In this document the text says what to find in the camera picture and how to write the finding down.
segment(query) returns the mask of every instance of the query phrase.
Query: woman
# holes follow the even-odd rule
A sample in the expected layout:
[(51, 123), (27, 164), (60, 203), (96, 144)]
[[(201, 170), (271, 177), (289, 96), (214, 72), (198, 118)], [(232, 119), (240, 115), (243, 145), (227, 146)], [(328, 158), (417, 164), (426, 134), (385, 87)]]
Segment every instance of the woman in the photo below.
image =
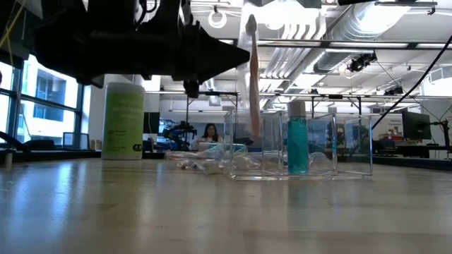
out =
[(196, 140), (196, 144), (199, 143), (222, 143), (223, 139), (217, 133), (217, 127), (215, 124), (208, 123), (204, 130), (204, 135)]

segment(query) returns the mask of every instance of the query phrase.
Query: wooden table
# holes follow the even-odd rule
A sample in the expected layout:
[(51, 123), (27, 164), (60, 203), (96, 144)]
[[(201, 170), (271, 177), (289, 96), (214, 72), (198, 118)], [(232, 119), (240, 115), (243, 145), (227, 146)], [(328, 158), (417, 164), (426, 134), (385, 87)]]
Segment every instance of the wooden table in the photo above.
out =
[(452, 174), (231, 181), (100, 159), (0, 173), (0, 253), (451, 253)]

